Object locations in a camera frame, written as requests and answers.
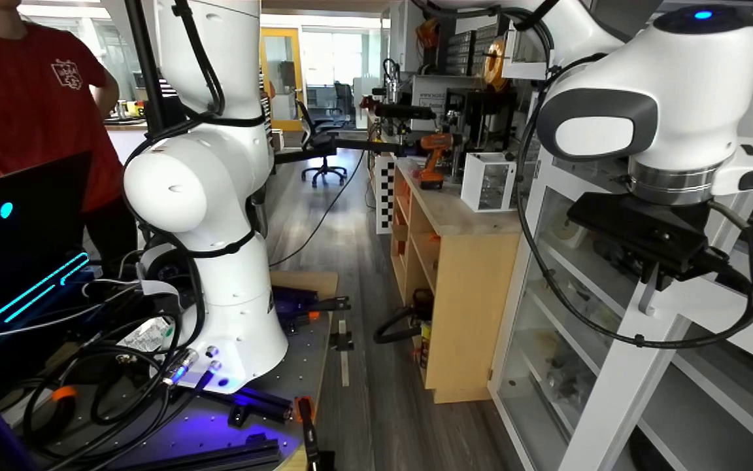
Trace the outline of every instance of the blue indicator light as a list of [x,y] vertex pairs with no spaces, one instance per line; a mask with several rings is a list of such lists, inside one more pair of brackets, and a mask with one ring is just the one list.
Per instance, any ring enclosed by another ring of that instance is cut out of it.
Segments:
[[692,18],[695,22],[709,22],[709,18],[713,18],[713,12],[695,12]]
[[34,296],[30,302],[25,302],[21,310],[16,310],[8,319],[4,319],[4,324],[11,324],[16,318],[21,318],[24,311],[28,311],[34,305],[38,305],[38,298],[45,298],[47,293],[53,293],[55,292],[55,285],[47,285],[38,296]]
[[12,216],[12,203],[3,203],[0,220],[11,220],[11,216]]
[[28,292],[24,292],[21,296],[16,296],[11,305],[0,307],[0,318],[4,311],[11,311],[12,307],[17,307],[21,302],[25,302],[25,307],[16,310],[4,322],[12,322],[16,318],[21,318],[28,307],[34,307],[38,298],[45,298],[53,288],[38,292],[45,282],[55,281],[58,276],[66,272],[66,279],[71,279],[71,268],[85,268],[88,265],[88,255],[81,251],[74,259],[68,259],[62,268],[58,268],[53,276],[42,279],[36,285],[30,285]]

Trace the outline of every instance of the robot logo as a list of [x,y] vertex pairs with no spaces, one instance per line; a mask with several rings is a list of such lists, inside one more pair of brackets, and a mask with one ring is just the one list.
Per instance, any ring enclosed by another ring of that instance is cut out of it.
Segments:
[[81,72],[74,60],[55,60],[53,64],[53,72],[58,76],[58,84],[66,86],[66,90],[84,90],[84,78],[81,78]]

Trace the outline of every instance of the office chair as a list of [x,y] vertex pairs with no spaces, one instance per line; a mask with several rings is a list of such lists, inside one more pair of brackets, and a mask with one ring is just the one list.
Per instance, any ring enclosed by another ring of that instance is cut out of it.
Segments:
[[355,106],[353,106],[353,86],[335,81],[335,108],[343,118],[346,128],[355,128]]
[[327,163],[327,157],[335,156],[335,140],[340,137],[336,127],[335,123],[312,120],[312,116],[309,116],[304,103],[297,103],[297,114],[300,114],[300,123],[304,123],[300,150],[306,156],[322,157],[319,169],[304,169],[300,170],[300,182],[306,182],[309,174],[317,174],[314,176],[314,188],[317,188],[319,178],[327,186],[327,176],[332,174],[332,176],[340,178],[340,183],[346,183],[347,182],[347,169]]

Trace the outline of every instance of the wooden cabinet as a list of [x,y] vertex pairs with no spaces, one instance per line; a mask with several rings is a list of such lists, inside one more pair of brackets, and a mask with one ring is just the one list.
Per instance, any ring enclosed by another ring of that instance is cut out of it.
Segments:
[[395,159],[393,268],[403,305],[419,288],[434,293],[425,390],[434,403],[485,401],[495,345],[517,259],[512,213],[475,216],[457,188],[424,192],[412,170],[424,159]]

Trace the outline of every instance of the floor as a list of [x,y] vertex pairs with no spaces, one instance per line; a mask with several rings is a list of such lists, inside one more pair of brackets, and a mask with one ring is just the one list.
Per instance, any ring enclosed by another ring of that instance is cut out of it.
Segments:
[[[336,157],[349,174],[359,152]],[[267,195],[268,259],[293,255],[317,229],[340,192],[300,183],[304,165],[281,165]],[[355,348],[349,387],[343,387],[340,356],[330,354],[319,446],[336,453],[340,471],[517,471],[504,426],[491,403],[434,407],[407,352],[370,341],[382,319],[399,310],[387,238],[373,233],[373,205],[365,163],[330,210],[314,241],[278,271],[330,271],[340,293],[349,296],[346,314]]]

